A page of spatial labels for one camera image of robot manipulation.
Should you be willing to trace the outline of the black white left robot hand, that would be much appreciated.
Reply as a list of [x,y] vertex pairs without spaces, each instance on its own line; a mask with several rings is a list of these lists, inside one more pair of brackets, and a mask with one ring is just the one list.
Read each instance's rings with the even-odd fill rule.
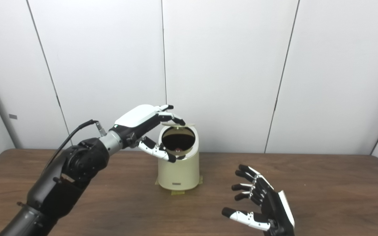
[[172,105],[137,106],[117,119],[111,130],[117,133],[124,149],[138,147],[161,160],[175,163],[177,160],[175,155],[166,151],[164,145],[159,145],[146,136],[149,131],[163,122],[173,121],[177,125],[186,125],[181,117],[168,112],[169,109],[173,108]]

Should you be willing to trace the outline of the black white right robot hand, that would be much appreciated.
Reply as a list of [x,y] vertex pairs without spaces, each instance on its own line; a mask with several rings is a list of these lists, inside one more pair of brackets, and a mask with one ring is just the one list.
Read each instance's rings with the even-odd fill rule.
[[265,236],[294,236],[295,220],[283,190],[277,192],[269,181],[257,170],[240,164],[235,174],[245,178],[249,184],[234,184],[235,201],[251,200],[261,212],[248,212],[224,207],[222,215],[263,232]]

